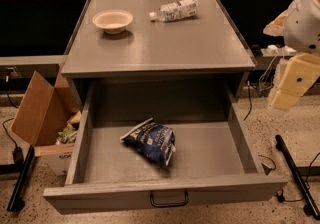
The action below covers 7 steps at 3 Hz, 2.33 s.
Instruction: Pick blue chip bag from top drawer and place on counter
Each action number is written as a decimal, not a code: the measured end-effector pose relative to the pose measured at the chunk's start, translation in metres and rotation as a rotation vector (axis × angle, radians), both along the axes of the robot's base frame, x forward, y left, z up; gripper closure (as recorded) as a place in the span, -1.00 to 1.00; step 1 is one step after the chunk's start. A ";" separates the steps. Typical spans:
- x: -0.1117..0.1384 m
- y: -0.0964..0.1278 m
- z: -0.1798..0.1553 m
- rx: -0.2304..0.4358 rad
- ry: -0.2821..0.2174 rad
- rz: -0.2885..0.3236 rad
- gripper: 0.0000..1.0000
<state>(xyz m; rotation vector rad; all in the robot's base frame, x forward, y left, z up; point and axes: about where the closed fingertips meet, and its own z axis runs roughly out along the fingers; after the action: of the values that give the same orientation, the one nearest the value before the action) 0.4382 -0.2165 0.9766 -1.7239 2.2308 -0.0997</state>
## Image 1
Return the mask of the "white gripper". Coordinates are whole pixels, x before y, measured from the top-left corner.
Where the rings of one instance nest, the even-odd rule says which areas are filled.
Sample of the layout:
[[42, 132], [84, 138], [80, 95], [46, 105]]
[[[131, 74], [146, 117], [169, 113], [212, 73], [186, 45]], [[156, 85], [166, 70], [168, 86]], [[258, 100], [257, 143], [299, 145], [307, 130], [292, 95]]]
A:
[[320, 77], [320, 0], [293, 0], [265, 26], [268, 36], [282, 36], [287, 46], [307, 52], [291, 57], [270, 100], [270, 107], [288, 111]]

